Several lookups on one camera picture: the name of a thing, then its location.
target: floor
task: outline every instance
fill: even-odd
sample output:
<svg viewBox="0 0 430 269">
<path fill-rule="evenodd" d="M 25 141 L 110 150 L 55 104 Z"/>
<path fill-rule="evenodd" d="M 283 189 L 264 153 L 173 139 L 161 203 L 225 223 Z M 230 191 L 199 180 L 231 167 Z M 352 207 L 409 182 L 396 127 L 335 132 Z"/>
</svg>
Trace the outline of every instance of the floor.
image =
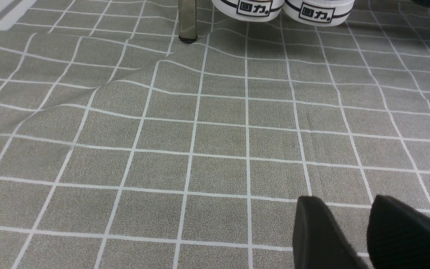
<svg viewBox="0 0 430 269">
<path fill-rule="evenodd" d="M 376 194 L 430 217 L 430 10 L 246 24 L 37 0 L 0 31 L 0 268 L 293 268 L 297 198 L 369 263 Z"/>
</svg>

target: square tile pattern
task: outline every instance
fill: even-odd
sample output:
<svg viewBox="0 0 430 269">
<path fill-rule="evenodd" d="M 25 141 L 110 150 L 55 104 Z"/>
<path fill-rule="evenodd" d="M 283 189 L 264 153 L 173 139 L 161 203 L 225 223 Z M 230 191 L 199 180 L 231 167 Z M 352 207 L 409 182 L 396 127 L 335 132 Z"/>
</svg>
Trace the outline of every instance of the square tile pattern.
<svg viewBox="0 0 430 269">
<path fill-rule="evenodd" d="M 37 0 L 0 31 L 0 268 L 293 268 L 302 195 L 362 254 L 370 197 L 430 216 L 430 12 L 384 3 L 199 0 L 187 46 L 176 0 Z"/>
</svg>

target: brand logo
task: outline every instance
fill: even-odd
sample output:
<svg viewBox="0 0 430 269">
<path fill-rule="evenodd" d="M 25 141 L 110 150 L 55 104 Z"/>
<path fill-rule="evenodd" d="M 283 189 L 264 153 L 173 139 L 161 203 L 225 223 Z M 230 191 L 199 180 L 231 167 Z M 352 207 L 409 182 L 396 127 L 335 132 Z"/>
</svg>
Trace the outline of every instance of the brand logo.
<svg viewBox="0 0 430 269">
<path fill-rule="evenodd" d="M 239 0 L 237 14 L 248 17 L 268 17 L 273 1 Z"/>
<path fill-rule="evenodd" d="M 334 9 L 334 7 L 317 7 L 303 2 L 298 17 L 309 22 L 329 24 L 333 19 Z"/>
</svg>

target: white shoe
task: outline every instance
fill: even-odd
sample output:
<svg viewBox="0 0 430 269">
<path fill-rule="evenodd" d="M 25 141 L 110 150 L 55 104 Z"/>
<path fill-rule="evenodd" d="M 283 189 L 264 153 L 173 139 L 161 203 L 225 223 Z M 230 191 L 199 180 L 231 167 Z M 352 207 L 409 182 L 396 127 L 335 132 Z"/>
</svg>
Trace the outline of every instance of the white shoe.
<svg viewBox="0 0 430 269">
<path fill-rule="evenodd" d="M 284 0 L 212 0 L 223 14 L 244 22 L 269 22 L 281 12 Z"/>
<path fill-rule="evenodd" d="M 346 21 L 355 0 L 285 0 L 283 10 L 297 22 L 337 26 Z"/>
</svg>

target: metal leg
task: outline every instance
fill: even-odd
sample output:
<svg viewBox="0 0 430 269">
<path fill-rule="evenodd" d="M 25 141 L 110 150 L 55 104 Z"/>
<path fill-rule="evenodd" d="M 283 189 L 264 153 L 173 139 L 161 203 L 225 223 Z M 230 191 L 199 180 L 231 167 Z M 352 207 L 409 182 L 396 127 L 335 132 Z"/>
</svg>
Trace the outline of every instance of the metal leg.
<svg viewBox="0 0 430 269">
<path fill-rule="evenodd" d="M 197 40 L 197 2 L 196 0 L 179 1 L 179 39 L 191 44 Z"/>
</svg>

